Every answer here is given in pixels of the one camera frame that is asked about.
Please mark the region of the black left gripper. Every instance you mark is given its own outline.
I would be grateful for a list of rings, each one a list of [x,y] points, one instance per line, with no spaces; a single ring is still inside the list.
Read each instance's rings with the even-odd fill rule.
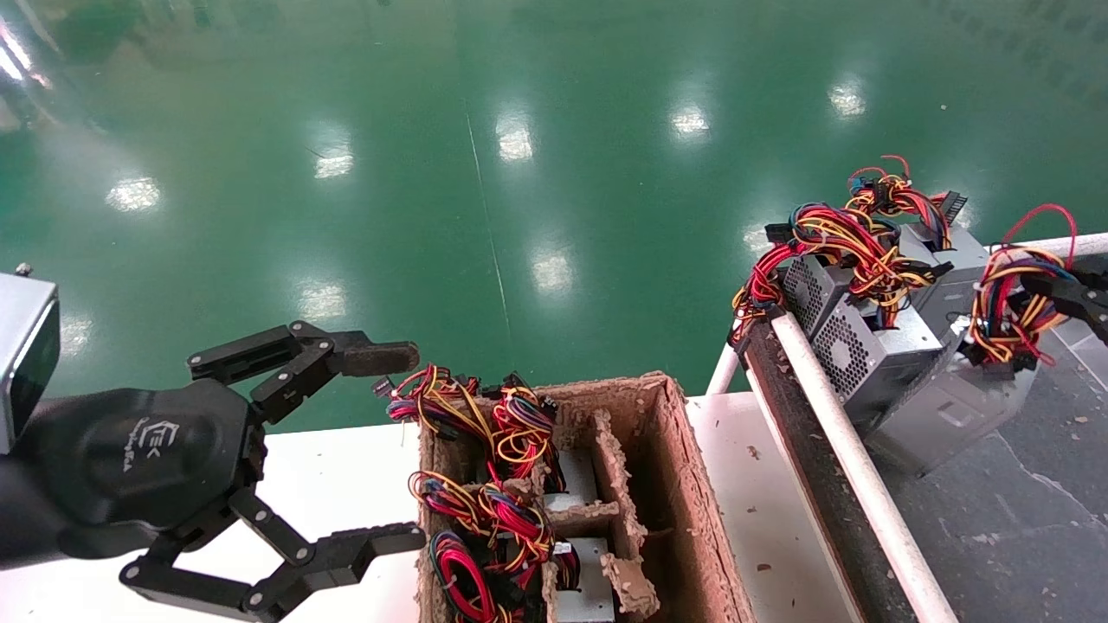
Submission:
[[[416,370],[416,343],[280,324],[189,356],[189,386],[72,395],[35,407],[3,456],[1,562],[102,560],[147,551],[119,582],[151,602],[246,622],[280,622],[312,594],[357,585],[378,556],[423,548],[416,522],[308,542],[254,486],[261,423],[280,423],[338,376]],[[248,402],[229,389],[265,376]],[[283,563],[255,584],[177,568],[183,552],[244,522]]]

